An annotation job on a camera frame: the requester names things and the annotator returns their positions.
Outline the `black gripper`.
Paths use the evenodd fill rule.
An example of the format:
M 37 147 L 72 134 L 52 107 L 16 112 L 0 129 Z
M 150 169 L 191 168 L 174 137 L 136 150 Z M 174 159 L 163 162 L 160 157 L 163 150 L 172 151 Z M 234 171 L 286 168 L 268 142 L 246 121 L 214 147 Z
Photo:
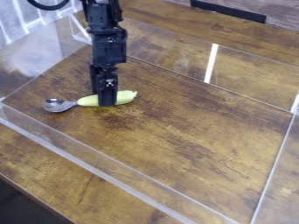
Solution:
M 120 26 L 88 28 L 92 35 L 92 61 L 90 78 L 94 95 L 100 106 L 110 107 L 118 101 L 118 64 L 127 62 L 127 30 Z

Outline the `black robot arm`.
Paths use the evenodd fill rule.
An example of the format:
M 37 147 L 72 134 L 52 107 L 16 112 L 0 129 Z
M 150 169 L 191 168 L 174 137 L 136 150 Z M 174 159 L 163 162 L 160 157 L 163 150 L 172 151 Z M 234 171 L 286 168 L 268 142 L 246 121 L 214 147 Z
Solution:
M 118 103 L 118 64 L 127 62 L 127 30 L 119 25 L 123 11 L 118 0 L 80 0 L 92 36 L 90 77 L 100 106 Z

